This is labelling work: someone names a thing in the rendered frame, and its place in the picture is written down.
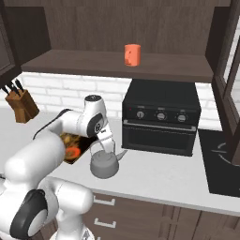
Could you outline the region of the orange mug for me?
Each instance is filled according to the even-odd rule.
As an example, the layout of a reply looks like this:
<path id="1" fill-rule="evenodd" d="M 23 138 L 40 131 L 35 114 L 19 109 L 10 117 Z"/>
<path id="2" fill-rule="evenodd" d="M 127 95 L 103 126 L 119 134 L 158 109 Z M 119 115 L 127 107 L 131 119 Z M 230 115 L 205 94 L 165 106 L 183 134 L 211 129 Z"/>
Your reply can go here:
<path id="1" fill-rule="evenodd" d="M 141 46 L 139 44 L 127 44 L 125 46 L 125 65 L 136 67 L 141 63 Z"/>

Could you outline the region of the grey kettle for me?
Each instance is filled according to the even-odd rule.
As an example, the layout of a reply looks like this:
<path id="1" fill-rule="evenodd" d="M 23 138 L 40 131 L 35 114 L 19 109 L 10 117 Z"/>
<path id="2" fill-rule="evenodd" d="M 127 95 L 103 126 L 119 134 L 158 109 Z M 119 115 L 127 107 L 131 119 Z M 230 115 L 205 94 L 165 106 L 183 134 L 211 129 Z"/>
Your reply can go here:
<path id="1" fill-rule="evenodd" d="M 104 150 L 96 152 L 90 151 L 90 171 L 99 179 L 108 179 L 119 171 L 119 160 L 125 155 L 127 150 L 116 155 L 114 152 L 106 153 Z"/>

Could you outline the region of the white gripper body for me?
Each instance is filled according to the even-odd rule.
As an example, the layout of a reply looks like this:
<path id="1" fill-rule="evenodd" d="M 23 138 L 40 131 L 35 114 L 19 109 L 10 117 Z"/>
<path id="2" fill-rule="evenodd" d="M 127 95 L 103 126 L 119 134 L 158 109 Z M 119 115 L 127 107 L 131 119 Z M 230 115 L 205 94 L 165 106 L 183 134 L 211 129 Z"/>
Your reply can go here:
<path id="1" fill-rule="evenodd" d="M 98 140 L 106 153 L 115 152 L 115 141 L 109 127 L 104 127 L 98 134 Z"/>

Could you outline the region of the brown drawer front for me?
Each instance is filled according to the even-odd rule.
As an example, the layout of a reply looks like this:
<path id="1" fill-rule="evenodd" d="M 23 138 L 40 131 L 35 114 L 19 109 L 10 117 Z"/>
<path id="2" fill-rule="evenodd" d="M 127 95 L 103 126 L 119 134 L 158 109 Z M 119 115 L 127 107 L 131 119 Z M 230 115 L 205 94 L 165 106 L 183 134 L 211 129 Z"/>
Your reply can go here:
<path id="1" fill-rule="evenodd" d="M 106 228 L 94 224 L 95 218 L 101 222 L 116 221 L 116 228 Z M 135 220 L 118 220 L 109 217 L 84 217 L 86 226 L 92 231 L 96 240 L 159 240 L 158 227 L 150 223 L 141 224 Z"/>
<path id="2" fill-rule="evenodd" d="M 115 199 L 115 206 L 94 203 L 95 212 L 102 212 L 105 218 L 112 219 L 130 218 L 136 220 L 142 219 L 159 222 L 162 218 L 163 206 L 167 205 L 156 202 L 146 202 L 129 198 L 116 197 L 100 193 L 95 193 L 94 195 L 96 195 L 98 199 L 106 201 Z"/>

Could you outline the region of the brown base cupboard door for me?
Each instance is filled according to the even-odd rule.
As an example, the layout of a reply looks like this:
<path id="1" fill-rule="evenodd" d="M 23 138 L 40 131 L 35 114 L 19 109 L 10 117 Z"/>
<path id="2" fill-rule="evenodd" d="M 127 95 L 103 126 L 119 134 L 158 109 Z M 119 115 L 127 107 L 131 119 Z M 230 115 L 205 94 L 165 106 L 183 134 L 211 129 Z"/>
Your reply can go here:
<path id="1" fill-rule="evenodd" d="M 200 214 L 199 210 L 164 205 L 159 240 L 192 240 Z"/>
<path id="2" fill-rule="evenodd" d="M 202 212 L 198 228 L 204 240 L 240 240 L 240 217 Z"/>

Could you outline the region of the dark wood solid cabinet door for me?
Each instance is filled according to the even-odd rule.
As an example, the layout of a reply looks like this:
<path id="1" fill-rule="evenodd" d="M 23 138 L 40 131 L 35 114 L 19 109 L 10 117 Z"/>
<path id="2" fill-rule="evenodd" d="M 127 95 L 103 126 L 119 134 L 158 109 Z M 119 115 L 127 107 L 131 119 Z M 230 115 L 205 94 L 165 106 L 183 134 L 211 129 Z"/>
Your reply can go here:
<path id="1" fill-rule="evenodd" d="M 45 71 L 52 49 L 45 0 L 0 0 L 0 87 L 22 71 Z"/>

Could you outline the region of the wooden knife block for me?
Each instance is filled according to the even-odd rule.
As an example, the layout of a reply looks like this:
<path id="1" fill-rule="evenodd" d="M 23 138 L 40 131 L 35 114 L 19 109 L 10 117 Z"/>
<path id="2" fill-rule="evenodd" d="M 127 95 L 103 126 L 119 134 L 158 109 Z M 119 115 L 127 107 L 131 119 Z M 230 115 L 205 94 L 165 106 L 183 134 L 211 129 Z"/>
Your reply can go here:
<path id="1" fill-rule="evenodd" d="M 20 95 L 11 91 L 9 95 L 6 96 L 6 101 L 14 111 L 17 123 L 25 124 L 35 118 L 39 113 L 38 106 L 27 90 L 24 90 Z"/>

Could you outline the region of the black hob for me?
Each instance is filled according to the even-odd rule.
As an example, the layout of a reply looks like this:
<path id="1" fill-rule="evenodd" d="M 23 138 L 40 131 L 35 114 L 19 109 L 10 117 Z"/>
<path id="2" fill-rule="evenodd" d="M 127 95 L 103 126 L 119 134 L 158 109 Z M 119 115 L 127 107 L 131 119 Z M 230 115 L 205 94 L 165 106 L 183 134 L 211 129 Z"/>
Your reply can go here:
<path id="1" fill-rule="evenodd" d="M 209 192 L 240 198 L 240 166 L 231 164 L 223 132 L 198 132 Z"/>

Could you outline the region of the black toaster oven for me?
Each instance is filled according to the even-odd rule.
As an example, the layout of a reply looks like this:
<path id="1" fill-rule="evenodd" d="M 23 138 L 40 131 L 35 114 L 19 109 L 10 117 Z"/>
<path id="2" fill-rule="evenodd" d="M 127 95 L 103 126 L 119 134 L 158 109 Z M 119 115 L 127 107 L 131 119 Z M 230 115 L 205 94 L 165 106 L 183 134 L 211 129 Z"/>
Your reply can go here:
<path id="1" fill-rule="evenodd" d="M 193 82 L 134 79 L 122 102 L 122 146 L 190 157 L 201 111 Z"/>

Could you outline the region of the dark tray with orange pattern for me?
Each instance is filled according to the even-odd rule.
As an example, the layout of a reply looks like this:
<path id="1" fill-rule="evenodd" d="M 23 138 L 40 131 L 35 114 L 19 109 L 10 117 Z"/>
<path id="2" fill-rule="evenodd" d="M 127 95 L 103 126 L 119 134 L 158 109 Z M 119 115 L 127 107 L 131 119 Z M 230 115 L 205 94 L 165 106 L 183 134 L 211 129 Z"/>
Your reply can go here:
<path id="1" fill-rule="evenodd" d="M 97 140 L 96 137 L 86 138 L 69 133 L 62 133 L 60 137 L 66 147 L 64 161 L 68 164 L 77 161 L 89 149 L 91 144 Z"/>

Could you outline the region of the dark wood wall cabinet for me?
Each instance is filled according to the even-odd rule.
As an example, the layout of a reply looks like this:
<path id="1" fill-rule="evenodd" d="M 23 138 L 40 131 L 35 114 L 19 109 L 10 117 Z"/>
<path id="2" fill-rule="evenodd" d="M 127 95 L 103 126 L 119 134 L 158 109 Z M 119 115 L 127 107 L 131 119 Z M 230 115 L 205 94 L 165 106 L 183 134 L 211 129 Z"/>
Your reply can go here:
<path id="1" fill-rule="evenodd" d="M 52 49 L 46 73 L 209 83 L 205 54 L 218 9 L 214 0 L 95 0 L 45 7 Z M 141 46 L 141 63 L 125 65 L 125 46 Z"/>

